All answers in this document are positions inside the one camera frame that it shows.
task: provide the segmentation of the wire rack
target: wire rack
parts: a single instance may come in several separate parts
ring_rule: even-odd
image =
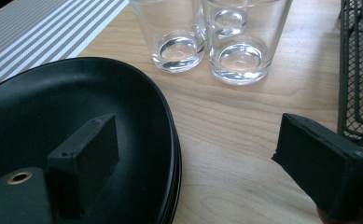
[[[338,132],[363,147],[363,0],[342,1]]]

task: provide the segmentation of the black plate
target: black plate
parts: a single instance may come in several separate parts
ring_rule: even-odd
[[[116,114],[120,160],[91,216],[77,222],[171,222],[181,184],[172,115],[158,87],[126,63],[64,60],[1,83],[0,177],[23,167],[48,170],[56,146],[109,113]]]

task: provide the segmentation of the wooden surface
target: wooden surface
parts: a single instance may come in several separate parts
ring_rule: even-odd
[[[161,88],[182,148],[175,223],[320,222],[313,201],[271,157],[283,113],[336,131],[340,4],[294,0],[270,74],[250,86],[217,81],[207,56],[183,74],[159,71],[130,6],[79,55],[129,63]]]

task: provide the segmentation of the clear glass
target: clear glass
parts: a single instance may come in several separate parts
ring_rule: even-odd
[[[270,69],[292,0],[204,0],[210,66],[215,77],[246,85]]]
[[[197,65],[204,55],[200,0],[130,0],[154,63],[171,73]]]

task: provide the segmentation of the black block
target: black block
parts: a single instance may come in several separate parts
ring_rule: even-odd
[[[354,218],[361,205],[363,148],[317,122],[284,114],[272,159],[330,218]]]
[[[60,214],[88,216],[119,160],[114,115],[92,119],[48,155],[60,181]]]

